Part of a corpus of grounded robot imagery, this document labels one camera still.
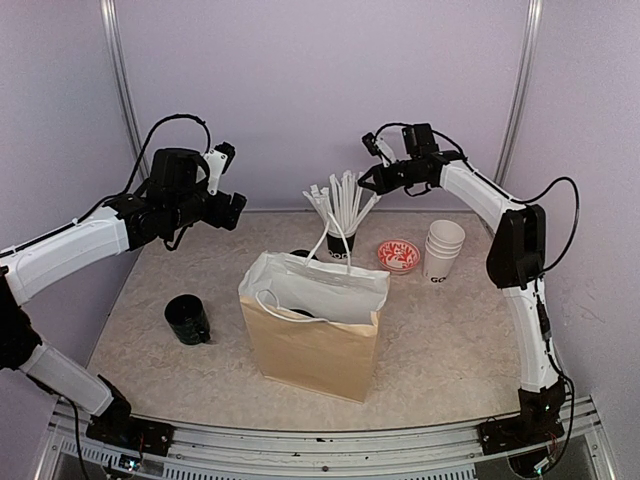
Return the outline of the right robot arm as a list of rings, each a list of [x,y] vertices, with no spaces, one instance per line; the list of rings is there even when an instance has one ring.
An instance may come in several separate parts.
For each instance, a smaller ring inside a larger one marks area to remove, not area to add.
[[[545,301],[546,213],[537,198],[518,199],[473,167],[459,144],[441,149],[442,133],[428,123],[399,123],[407,157],[398,159],[380,132],[362,142],[380,164],[364,173],[358,184],[377,195],[413,187],[441,188],[470,207],[490,228],[493,241],[486,259],[487,274],[502,291],[512,312],[520,351],[519,413],[507,420],[484,423],[523,444],[561,437],[560,410],[571,383],[555,356],[551,320]]]

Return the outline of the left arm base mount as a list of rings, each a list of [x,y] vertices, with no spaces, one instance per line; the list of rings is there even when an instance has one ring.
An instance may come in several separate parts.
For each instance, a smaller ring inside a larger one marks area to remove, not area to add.
[[[120,420],[94,417],[86,436],[112,446],[166,457],[174,431],[171,424],[138,417]]]

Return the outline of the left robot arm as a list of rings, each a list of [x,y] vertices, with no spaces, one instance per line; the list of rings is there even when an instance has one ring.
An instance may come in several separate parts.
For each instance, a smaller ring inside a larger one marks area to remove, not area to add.
[[[49,286],[105,258],[155,240],[174,251],[198,222],[235,229],[245,196],[219,189],[236,149],[227,142],[204,152],[163,148],[137,188],[126,185],[87,213],[36,239],[1,252],[1,366],[19,370],[40,386],[87,412],[121,445],[133,443],[140,424],[110,382],[90,374],[41,338],[23,307]]]

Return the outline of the brown paper bag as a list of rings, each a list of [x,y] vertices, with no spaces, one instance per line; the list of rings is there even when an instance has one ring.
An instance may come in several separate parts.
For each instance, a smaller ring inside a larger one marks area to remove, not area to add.
[[[364,402],[389,288],[387,271],[326,263],[312,253],[261,253],[238,287],[259,370],[287,385]]]

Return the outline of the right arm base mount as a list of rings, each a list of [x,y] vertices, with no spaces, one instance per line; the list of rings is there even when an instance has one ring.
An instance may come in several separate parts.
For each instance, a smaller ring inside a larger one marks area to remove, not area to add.
[[[524,414],[502,419],[491,417],[477,426],[477,432],[484,455],[542,444],[565,433],[558,415],[535,421]]]

